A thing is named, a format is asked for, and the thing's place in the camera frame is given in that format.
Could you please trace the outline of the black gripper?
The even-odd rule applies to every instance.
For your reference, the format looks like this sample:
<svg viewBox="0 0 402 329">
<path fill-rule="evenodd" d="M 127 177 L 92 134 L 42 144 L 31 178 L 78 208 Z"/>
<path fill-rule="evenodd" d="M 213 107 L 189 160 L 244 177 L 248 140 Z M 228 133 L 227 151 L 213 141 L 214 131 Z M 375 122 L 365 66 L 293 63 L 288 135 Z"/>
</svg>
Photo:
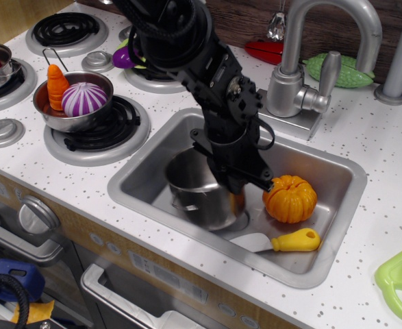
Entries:
<svg viewBox="0 0 402 329">
<path fill-rule="evenodd" d="M 213 141 L 200 128 L 191 130 L 190 137 L 194 149 L 207 157 L 217 182 L 229 192 L 239 194 L 246 184 L 265 191 L 272 189 L 273 172 L 260 152 L 270 149 L 275 139 L 262 143 L 258 125 L 248 125 L 242 135 L 229 143 Z"/>
</svg>

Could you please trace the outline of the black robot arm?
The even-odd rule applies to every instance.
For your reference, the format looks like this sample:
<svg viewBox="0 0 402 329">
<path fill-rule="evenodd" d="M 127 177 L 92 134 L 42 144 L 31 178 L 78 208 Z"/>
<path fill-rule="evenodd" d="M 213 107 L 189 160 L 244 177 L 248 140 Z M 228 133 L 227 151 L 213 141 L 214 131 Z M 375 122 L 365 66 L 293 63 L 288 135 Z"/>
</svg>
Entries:
<svg viewBox="0 0 402 329">
<path fill-rule="evenodd" d="M 214 31 L 201 1 L 115 1 L 132 23 L 128 53 L 134 62 L 181 83 L 201 106 L 203 128 L 192 130 L 193 147 L 206 156 L 218 183 L 239 194 L 251 183 L 269 191 L 273 173 L 260 151 L 262 97 L 242 74 L 231 49 Z"/>
</svg>

